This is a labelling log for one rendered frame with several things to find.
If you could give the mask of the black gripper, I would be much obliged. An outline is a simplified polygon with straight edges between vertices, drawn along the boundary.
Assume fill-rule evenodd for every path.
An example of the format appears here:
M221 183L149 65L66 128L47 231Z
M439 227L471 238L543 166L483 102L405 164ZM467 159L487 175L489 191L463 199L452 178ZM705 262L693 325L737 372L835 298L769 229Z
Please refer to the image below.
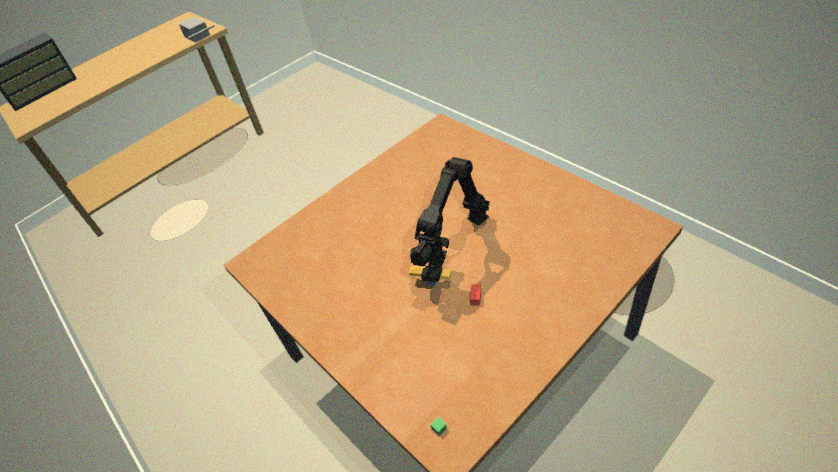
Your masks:
M421 274L421 279L423 281L432 281L438 282L440 280L440 276L442 273L442 265L446 258L447 251L442 249L443 246L448 248L449 246L449 239L446 237L441 238L441 247L435 250L432 256L429 259L428 266L424 267Z

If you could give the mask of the small green block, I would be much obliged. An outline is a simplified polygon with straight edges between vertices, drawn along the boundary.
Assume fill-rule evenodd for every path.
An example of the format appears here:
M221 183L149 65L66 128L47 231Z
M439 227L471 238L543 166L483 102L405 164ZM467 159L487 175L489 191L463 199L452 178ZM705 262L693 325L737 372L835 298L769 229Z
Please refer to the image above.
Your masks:
M447 424L439 417L431 424L431 428L439 436L448 429Z

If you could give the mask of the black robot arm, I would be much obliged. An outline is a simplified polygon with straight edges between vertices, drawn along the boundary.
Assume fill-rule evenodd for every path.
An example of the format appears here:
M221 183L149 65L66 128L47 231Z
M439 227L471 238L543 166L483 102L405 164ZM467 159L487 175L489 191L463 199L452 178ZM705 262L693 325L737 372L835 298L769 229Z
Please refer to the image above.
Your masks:
M486 211L489 210L490 201L485 200L485 197L477 192L471 176L472 170L472 161L468 159L453 156L445 162L431 203L417 221L414 239L419 240L419 244L410 252L410 260L414 265L425 266L429 263L433 252L441 247L442 212L454 181L457 179L465 195L462 204L470 212L467 219L481 225L489 218ZM425 233L420 234L420 231Z

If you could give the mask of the yellow bar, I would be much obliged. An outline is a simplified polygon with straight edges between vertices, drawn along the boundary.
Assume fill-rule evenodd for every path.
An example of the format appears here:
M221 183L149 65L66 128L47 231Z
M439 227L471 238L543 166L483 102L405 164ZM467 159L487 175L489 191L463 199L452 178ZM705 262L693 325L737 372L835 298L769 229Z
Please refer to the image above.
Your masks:
M409 275L410 276L421 277L423 268L424 267L411 266L410 271L409 271ZM451 273L452 273L452 271L450 269L442 269L440 279L449 279L450 280Z

